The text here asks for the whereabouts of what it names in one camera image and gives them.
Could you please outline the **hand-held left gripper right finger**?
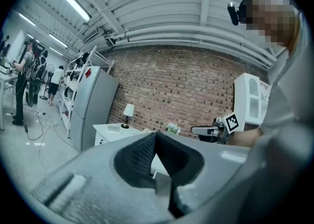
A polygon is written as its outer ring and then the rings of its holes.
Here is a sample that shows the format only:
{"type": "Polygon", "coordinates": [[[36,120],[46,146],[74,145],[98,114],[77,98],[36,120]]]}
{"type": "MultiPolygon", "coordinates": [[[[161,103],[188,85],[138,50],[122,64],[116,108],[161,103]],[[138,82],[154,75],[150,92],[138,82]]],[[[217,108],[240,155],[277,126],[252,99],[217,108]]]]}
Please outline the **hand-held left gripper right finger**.
{"type": "Polygon", "coordinates": [[[170,176],[171,221],[157,224],[240,224],[246,196],[236,173],[249,149],[156,134],[156,153],[170,176]]]}

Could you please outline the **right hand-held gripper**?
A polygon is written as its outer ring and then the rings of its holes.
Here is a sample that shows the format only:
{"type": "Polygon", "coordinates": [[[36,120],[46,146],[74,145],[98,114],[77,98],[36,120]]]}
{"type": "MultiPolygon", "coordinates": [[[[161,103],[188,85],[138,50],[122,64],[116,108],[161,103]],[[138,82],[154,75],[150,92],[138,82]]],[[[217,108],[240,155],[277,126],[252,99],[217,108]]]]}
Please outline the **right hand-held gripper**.
{"type": "Polygon", "coordinates": [[[190,130],[192,134],[199,137],[200,141],[226,144],[233,132],[244,130],[244,121],[239,120],[233,112],[215,118],[213,126],[193,126],[190,130]]]}

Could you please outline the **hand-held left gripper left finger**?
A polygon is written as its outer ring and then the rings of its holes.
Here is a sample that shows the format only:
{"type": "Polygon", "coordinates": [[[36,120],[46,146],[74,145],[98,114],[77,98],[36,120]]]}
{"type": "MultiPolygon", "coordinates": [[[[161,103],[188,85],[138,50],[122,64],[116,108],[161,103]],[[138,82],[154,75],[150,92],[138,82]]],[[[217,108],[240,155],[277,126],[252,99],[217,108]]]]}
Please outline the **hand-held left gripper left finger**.
{"type": "Polygon", "coordinates": [[[155,133],[146,133],[85,150],[31,194],[54,223],[170,223],[174,216],[157,196],[150,175],[155,140],[155,133]]]}

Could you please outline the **person's right forearm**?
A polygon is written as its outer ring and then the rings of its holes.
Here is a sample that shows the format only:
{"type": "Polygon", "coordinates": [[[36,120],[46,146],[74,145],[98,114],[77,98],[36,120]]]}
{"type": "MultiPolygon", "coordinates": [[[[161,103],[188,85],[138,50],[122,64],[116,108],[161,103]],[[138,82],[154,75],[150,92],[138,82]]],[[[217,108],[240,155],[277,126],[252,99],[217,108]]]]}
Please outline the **person's right forearm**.
{"type": "Polygon", "coordinates": [[[260,136],[262,136],[260,128],[243,132],[232,132],[229,135],[226,144],[251,148],[260,136]]]}

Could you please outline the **pale flower bouquet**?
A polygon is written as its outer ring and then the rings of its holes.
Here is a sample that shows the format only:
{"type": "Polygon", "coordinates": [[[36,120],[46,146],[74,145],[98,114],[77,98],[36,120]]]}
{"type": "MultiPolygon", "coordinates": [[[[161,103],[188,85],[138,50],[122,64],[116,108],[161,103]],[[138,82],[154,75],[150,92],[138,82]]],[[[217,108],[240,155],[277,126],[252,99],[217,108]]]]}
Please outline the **pale flower bouquet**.
{"type": "Polygon", "coordinates": [[[166,131],[178,135],[181,132],[181,128],[175,123],[167,123],[166,131]]]}

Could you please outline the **white table with drawers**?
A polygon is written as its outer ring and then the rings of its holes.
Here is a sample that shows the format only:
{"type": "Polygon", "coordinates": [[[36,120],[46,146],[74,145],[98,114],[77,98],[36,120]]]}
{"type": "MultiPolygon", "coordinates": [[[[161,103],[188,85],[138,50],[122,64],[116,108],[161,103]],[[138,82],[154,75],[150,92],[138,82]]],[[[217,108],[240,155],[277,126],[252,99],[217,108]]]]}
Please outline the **white table with drawers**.
{"type": "Polygon", "coordinates": [[[121,124],[122,123],[93,125],[93,128],[96,130],[94,146],[124,139],[134,135],[152,132],[150,129],[144,129],[140,131],[131,126],[125,129],[121,127],[121,124]]]}

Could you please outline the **white arched door cabinet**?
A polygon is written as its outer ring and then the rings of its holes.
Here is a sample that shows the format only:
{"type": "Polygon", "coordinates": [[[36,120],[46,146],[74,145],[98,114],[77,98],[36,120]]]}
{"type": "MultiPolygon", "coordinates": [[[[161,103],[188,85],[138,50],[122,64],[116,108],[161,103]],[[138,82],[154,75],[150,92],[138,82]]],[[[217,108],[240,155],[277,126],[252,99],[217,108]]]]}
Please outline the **white arched door cabinet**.
{"type": "Polygon", "coordinates": [[[248,73],[236,78],[234,85],[234,113],[239,129],[243,131],[246,124],[259,126],[266,114],[271,86],[248,73]]]}

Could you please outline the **white shade table lamp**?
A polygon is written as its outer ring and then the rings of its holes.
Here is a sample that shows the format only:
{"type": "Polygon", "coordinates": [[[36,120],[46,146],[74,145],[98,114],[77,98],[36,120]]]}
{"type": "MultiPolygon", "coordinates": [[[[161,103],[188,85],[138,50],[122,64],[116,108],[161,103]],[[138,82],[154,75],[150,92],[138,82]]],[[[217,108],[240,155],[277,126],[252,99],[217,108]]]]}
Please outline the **white shade table lamp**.
{"type": "Polygon", "coordinates": [[[128,121],[130,117],[133,117],[133,114],[134,114],[134,105],[127,104],[123,112],[123,115],[125,116],[125,120],[124,120],[124,123],[121,125],[122,128],[124,129],[129,128],[128,121]]]}

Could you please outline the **gray refrigerator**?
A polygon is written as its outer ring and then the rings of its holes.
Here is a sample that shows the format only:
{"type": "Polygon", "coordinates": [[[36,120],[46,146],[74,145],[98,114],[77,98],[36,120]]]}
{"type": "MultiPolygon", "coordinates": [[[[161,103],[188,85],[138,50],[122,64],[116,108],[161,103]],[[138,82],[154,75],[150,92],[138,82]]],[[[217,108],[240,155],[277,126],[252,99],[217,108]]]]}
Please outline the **gray refrigerator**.
{"type": "Polygon", "coordinates": [[[118,87],[118,80],[104,70],[92,68],[79,83],[70,121],[70,140],[78,152],[94,146],[93,125],[106,124],[118,87]]]}

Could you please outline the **white ceiling pipe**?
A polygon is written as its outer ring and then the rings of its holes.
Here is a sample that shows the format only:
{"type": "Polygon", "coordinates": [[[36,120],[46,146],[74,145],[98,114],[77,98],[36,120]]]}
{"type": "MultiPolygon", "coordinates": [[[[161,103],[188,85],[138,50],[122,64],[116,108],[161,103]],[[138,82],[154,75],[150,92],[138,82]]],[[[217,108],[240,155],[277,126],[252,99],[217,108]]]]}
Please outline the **white ceiling pipe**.
{"type": "Polygon", "coordinates": [[[271,53],[266,51],[265,49],[257,46],[256,44],[248,41],[244,36],[236,35],[231,32],[223,31],[217,28],[211,27],[203,27],[196,25],[162,25],[162,26],[154,26],[147,28],[135,29],[132,31],[125,31],[118,35],[110,36],[111,39],[117,40],[118,38],[138,35],[138,34],[153,34],[154,32],[192,32],[192,35],[206,35],[212,36],[217,35],[219,38],[227,38],[227,41],[235,41],[241,45],[248,46],[250,49],[253,49],[256,52],[264,55],[268,60],[272,60],[276,62],[277,59],[271,53]]]}
{"type": "Polygon", "coordinates": [[[244,42],[233,42],[227,39],[209,36],[209,35],[201,35],[201,34],[192,34],[192,33],[179,33],[179,32],[161,32],[155,34],[147,34],[147,35],[139,35],[139,36],[130,36],[128,41],[140,41],[140,40],[148,40],[148,39],[187,39],[196,41],[199,44],[209,43],[218,43],[224,46],[228,46],[229,48],[239,49],[247,53],[249,56],[253,56],[259,59],[262,63],[265,63],[267,66],[271,66],[276,62],[276,58],[272,55],[267,56],[266,53],[258,53],[258,50],[251,50],[248,46],[245,46],[244,42]]]}

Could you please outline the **white metal shelf rack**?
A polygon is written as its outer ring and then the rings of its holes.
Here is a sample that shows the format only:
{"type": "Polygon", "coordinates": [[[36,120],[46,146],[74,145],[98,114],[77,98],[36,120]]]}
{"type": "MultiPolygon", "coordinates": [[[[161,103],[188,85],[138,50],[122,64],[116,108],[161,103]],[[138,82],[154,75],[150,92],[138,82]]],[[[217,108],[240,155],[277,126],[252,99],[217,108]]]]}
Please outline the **white metal shelf rack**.
{"type": "Polygon", "coordinates": [[[85,72],[92,68],[104,70],[110,73],[115,61],[101,55],[94,47],[92,51],[80,53],[77,58],[72,60],[66,67],[63,82],[57,93],[58,107],[61,120],[66,130],[67,138],[70,137],[70,121],[74,106],[75,96],[79,90],[79,83],[85,72]]]}

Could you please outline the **black standing fan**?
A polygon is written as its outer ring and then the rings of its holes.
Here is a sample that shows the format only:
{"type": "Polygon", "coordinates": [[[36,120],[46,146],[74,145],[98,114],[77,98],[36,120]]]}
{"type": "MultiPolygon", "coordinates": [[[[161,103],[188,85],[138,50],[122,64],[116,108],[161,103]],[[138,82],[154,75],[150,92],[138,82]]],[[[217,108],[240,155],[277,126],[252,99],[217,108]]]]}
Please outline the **black standing fan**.
{"type": "Polygon", "coordinates": [[[42,82],[45,84],[44,94],[39,96],[42,100],[47,100],[48,98],[45,96],[46,91],[49,89],[49,85],[54,75],[54,66],[52,64],[48,64],[43,75],[42,82]]]}

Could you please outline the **white work table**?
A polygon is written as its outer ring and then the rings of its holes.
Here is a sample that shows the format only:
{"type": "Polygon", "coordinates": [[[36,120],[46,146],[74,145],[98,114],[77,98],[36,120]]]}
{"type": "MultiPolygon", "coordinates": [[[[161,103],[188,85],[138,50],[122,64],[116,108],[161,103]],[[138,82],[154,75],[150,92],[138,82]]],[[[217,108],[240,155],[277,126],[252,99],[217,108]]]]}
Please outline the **white work table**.
{"type": "Polygon", "coordinates": [[[5,74],[0,71],[0,130],[4,130],[3,124],[3,95],[9,88],[14,88],[17,80],[17,75],[14,73],[5,74]]]}

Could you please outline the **long ceiling tube light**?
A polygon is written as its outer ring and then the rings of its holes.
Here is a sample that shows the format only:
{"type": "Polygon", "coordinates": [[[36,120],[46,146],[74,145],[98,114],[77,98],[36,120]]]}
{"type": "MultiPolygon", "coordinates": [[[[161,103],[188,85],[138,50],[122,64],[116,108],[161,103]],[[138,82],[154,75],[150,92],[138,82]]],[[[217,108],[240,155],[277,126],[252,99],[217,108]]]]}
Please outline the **long ceiling tube light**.
{"type": "Polygon", "coordinates": [[[28,23],[30,23],[32,26],[36,26],[36,24],[33,22],[33,21],[31,21],[29,18],[27,18],[26,16],[24,16],[22,13],[19,13],[19,16],[22,18],[22,19],[24,19],[25,21],[27,21],[28,23]]]}
{"type": "Polygon", "coordinates": [[[68,45],[65,44],[64,42],[62,42],[61,40],[59,40],[58,38],[56,38],[55,36],[53,36],[52,34],[49,33],[49,37],[51,37],[53,40],[55,40],[57,43],[59,43],[60,45],[62,45],[65,48],[68,48],[68,45]]]}
{"type": "Polygon", "coordinates": [[[91,19],[91,15],[77,0],[66,1],[86,22],[91,19]]]}

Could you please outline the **ceiling air vent unit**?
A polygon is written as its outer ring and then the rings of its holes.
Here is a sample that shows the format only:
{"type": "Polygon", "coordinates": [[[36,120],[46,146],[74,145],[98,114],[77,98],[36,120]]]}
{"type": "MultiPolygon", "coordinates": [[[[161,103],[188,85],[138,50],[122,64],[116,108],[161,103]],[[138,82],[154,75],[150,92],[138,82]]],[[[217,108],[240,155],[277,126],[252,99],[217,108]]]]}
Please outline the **ceiling air vent unit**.
{"type": "Polygon", "coordinates": [[[93,29],[91,32],[89,32],[86,36],[82,38],[82,43],[86,43],[88,40],[90,40],[97,34],[98,34],[98,28],[93,29]]]}

